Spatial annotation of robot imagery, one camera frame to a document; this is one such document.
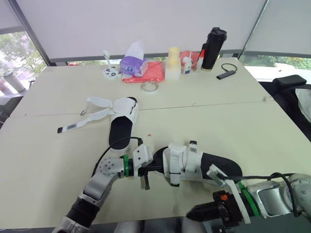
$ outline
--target white table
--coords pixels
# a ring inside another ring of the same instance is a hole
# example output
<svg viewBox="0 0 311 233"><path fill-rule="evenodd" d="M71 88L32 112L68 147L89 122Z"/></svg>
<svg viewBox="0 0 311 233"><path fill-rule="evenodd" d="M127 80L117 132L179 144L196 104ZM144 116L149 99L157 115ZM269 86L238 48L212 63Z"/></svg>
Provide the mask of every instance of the white table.
<svg viewBox="0 0 311 233"><path fill-rule="evenodd" d="M216 76L225 71L223 63L233 63L237 74L224 80ZM224 103L262 101L269 96L236 58L218 59L210 72L192 72L180 81L159 83L156 94L145 94L140 83L103 77L105 66L48 67L13 111L13 117L80 113L91 95L115 100L132 96L140 109L204 106Z"/></svg>

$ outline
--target purple tissue package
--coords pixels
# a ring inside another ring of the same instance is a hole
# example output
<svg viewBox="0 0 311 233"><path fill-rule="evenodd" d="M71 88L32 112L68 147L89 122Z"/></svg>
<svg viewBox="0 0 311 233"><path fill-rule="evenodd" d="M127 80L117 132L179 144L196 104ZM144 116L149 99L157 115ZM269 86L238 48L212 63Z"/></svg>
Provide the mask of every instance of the purple tissue package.
<svg viewBox="0 0 311 233"><path fill-rule="evenodd" d="M142 77L148 69L147 59L144 59L144 52L140 42L133 42L126 51L125 56L120 61L121 73L132 76Z"/></svg>

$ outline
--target white window blind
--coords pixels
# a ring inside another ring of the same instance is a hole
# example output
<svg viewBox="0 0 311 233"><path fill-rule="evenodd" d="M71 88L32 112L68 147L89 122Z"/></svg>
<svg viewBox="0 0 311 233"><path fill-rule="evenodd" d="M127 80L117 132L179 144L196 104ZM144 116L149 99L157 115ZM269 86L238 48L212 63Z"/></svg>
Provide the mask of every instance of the white window blind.
<svg viewBox="0 0 311 233"><path fill-rule="evenodd" d="M264 0L17 0L43 49L59 58L200 50L212 27L228 32L222 50L241 50Z"/></svg>
<svg viewBox="0 0 311 233"><path fill-rule="evenodd" d="M0 34L23 31L19 20L6 0L0 0Z"/></svg>
<svg viewBox="0 0 311 233"><path fill-rule="evenodd" d="M311 54L310 25L311 0L270 0L246 51Z"/></svg>

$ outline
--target green ring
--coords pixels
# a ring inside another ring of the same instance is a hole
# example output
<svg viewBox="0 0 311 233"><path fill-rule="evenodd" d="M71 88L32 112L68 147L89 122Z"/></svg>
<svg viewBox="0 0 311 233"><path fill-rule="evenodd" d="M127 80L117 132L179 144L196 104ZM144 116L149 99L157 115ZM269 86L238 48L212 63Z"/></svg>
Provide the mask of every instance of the green ring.
<svg viewBox="0 0 311 233"><path fill-rule="evenodd" d="M259 211L257 209L257 206L254 203L253 198L251 197L249 192L246 190L245 186L241 183L241 181L239 182L239 188L243 192L243 194L246 197L248 203L250 204L250 206L251 206L251 208L253 210L254 216L260 216Z"/></svg>
<svg viewBox="0 0 311 233"><path fill-rule="evenodd" d="M128 155L125 154L123 156L123 159L124 159L124 168L125 168L125 177L128 177Z"/></svg>

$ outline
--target black cable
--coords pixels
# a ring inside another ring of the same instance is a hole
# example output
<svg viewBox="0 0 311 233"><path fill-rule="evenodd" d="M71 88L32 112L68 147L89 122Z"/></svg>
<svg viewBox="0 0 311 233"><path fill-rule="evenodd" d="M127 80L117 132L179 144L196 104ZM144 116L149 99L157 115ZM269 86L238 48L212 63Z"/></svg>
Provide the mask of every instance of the black cable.
<svg viewBox="0 0 311 233"><path fill-rule="evenodd" d="M222 69L223 69L225 72L229 72L229 70L225 69L225 68L224 68L224 65L233 66L233 67L235 67L235 71L238 70L238 68L237 68L234 64L231 64L231 63L223 63L223 64L222 64Z"/></svg>
<svg viewBox="0 0 311 233"><path fill-rule="evenodd" d="M291 199L292 199L292 205L293 205L293 213L295 217L299 217L298 211L297 211L297 206L296 206L296 201L294 199L294 192L293 192L293 188L290 184L290 182L288 181L288 179L286 178L286 176L291 176L294 175L294 173L279 173L279 172L275 172L273 174L271 174L270 176L224 176L222 174L218 174L218 177L222 180L233 180L235 182L238 182L240 180L250 180L250 179L267 179L267 180L271 180L271 179L275 179L275 178L282 178L284 180L284 182L286 183Z"/></svg>
<svg viewBox="0 0 311 233"><path fill-rule="evenodd" d="M282 179L285 181L285 183L286 183L286 185L288 187L288 190L290 192L290 195L291 195L294 216L295 217L299 217L299 214L298 214L298 211L297 211L297 206L296 206L296 201L295 201L295 198L294 198L293 188L292 188L290 182L288 181L288 179L285 177L284 174L281 174L279 172L275 172L271 176L273 176L273 175L278 175L278 176L282 177Z"/></svg>
<svg viewBox="0 0 311 233"><path fill-rule="evenodd" d="M285 173L282 174L283 176L291 176L294 175L294 173ZM280 178L280 175L271 175L271 176L223 176L222 174L218 174L218 177L222 180L233 180L235 182L241 181L241 180L250 180L250 179L274 179L274 178Z"/></svg>
<svg viewBox="0 0 311 233"><path fill-rule="evenodd" d="M102 160L103 156L111 149L112 146L114 146L115 144L123 141L123 140L127 140L127 139L137 139L138 140L138 146L140 146L142 144L142 139L140 137L124 137L124 138L121 138L117 141L115 141L114 143L112 143L104 152L103 154L101 155L101 157L99 158L99 160L97 161L95 167L94 167L94 170L93 170L93 173L92 173L92 176L94 176L95 172L96 172L96 169L98 167L98 164L99 162Z"/></svg>

